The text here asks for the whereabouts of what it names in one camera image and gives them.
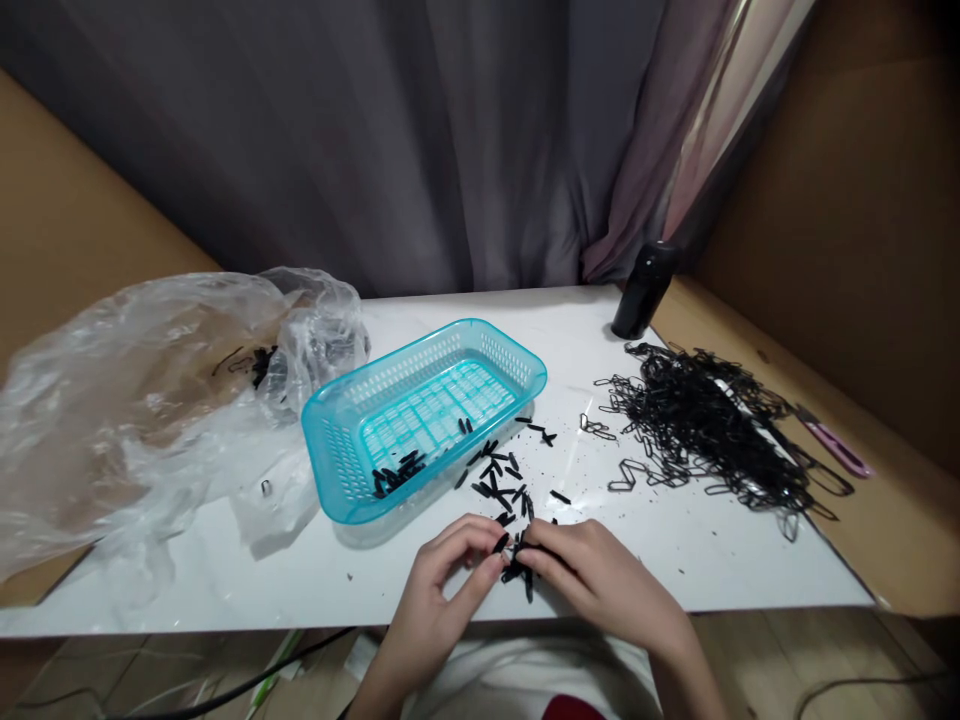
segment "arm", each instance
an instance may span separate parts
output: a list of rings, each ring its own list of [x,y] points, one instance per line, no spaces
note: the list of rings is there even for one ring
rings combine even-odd
[[[464,515],[420,548],[390,629],[350,707],[350,720],[396,720],[407,695],[443,667],[500,577],[505,559],[490,551],[503,534],[495,520]],[[443,586],[451,571],[461,562],[473,564],[476,553],[483,559],[447,600]]]
[[[690,619],[677,601],[596,520],[534,520],[517,559],[540,573],[585,619],[650,653],[666,720],[725,720],[726,711]]]

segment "person's right hand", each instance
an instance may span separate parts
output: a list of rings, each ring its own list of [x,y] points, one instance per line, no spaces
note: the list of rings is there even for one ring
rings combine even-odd
[[[552,525],[534,520],[517,559],[540,573],[586,620],[654,655],[671,656],[696,641],[683,608],[633,554],[596,520]]]

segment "cardboard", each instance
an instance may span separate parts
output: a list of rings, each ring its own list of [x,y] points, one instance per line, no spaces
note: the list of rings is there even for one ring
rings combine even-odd
[[[742,363],[766,387],[807,407],[873,467],[870,479],[846,475],[795,418],[780,424],[856,488],[837,498],[812,486],[840,520],[811,519],[882,607],[914,617],[960,613],[960,482],[696,280],[674,279],[653,327],[687,350],[702,347]]]
[[[819,4],[697,279],[960,475],[960,107],[925,4]]]
[[[220,269],[3,72],[0,107],[4,376],[16,350],[123,287]],[[0,607],[39,602],[85,552],[0,584]]]

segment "pink curtain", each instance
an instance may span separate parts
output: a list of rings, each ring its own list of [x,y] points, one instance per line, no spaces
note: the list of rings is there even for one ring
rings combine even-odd
[[[738,0],[715,75],[680,154],[664,240],[669,240],[680,226],[737,131],[749,109],[747,105],[765,80],[762,71],[769,76],[812,5],[813,0]],[[784,35],[785,25],[789,37]]]
[[[738,0],[671,0],[637,108],[637,123],[614,184],[606,234],[581,256],[587,282],[621,259],[677,165],[690,121],[713,74],[713,59]]]

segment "hand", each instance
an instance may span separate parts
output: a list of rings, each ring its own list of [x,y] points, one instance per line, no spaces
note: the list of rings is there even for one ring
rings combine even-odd
[[[596,520],[534,520],[524,535],[562,558],[526,548],[517,559],[540,573],[586,620],[651,654],[673,656],[697,643],[683,608],[613,533]]]
[[[504,529],[496,520],[464,515],[420,548],[400,605],[380,650],[363,679],[350,717],[391,717],[403,699],[443,667],[467,624],[500,578],[502,554],[490,555]],[[483,560],[459,592],[447,600],[451,571],[474,554]]]

